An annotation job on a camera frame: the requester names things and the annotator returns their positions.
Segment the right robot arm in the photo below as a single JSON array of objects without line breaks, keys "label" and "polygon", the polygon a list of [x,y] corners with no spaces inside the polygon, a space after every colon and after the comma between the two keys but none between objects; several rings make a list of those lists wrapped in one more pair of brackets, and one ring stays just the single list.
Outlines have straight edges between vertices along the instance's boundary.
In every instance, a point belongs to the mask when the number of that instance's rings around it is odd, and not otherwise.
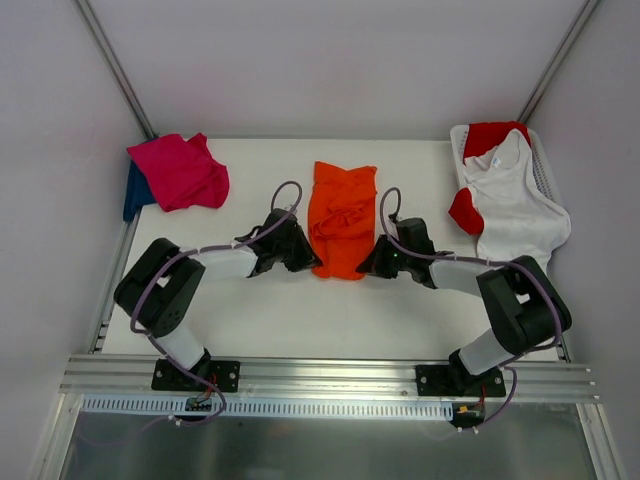
[{"label": "right robot arm", "polygon": [[438,251],[421,218],[401,220],[395,234],[385,233],[357,267],[384,279],[408,273],[432,290],[451,290],[481,299],[488,329],[455,350],[441,365],[418,365],[421,396],[502,397],[502,370],[537,348],[555,346],[572,319],[556,289],[531,256],[511,261],[482,261]]}]

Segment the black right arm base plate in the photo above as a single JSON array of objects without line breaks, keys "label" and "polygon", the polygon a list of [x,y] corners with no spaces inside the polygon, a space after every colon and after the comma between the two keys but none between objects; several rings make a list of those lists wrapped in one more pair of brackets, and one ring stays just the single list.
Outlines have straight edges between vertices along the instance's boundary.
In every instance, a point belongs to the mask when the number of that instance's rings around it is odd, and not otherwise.
[{"label": "black right arm base plate", "polygon": [[504,378],[497,368],[470,375],[462,367],[450,364],[417,365],[415,381],[419,396],[502,398],[506,395]]}]

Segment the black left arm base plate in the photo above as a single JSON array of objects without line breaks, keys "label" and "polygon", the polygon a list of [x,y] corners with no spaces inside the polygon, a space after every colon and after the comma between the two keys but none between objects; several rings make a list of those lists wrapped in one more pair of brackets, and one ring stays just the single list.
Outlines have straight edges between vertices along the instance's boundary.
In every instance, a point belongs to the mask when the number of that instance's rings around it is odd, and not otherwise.
[{"label": "black left arm base plate", "polygon": [[201,359],[185,373],[167,359],[156,361],[151,389],[161,392],[204,392],[214,385],[223,393],[236,393],[241,363],[231,360]]}]

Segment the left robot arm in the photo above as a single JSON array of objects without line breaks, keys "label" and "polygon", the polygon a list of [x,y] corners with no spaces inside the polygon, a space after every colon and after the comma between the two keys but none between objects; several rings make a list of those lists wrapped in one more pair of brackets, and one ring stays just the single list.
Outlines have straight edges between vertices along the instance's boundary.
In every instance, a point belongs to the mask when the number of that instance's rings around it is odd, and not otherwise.
[{"label": "left robot arm", "polygon": [[322,264],[296,216],[280,208],[228,245],[181,250],[166,238],[151,243],[116,287],[114,301],[129,316],[131,330],[163,356],[154,390],[237,390],[240,363],[214,360],[185,317],[201,283],[253,278],[276,263],[292,273]]}]

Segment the orange t shirt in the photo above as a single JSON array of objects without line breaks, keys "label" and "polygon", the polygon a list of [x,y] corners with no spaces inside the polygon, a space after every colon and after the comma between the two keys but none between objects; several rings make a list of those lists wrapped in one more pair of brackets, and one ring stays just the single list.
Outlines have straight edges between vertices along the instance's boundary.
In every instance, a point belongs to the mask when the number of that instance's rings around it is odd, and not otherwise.
[{"label": "orange t shirt", "polygon": [[312,269],[315,276],[364,278],[357,267],[374,247],[376,173],[374,166],[347,170],[315,163],[307,214],[309,241],[321,262]]}]

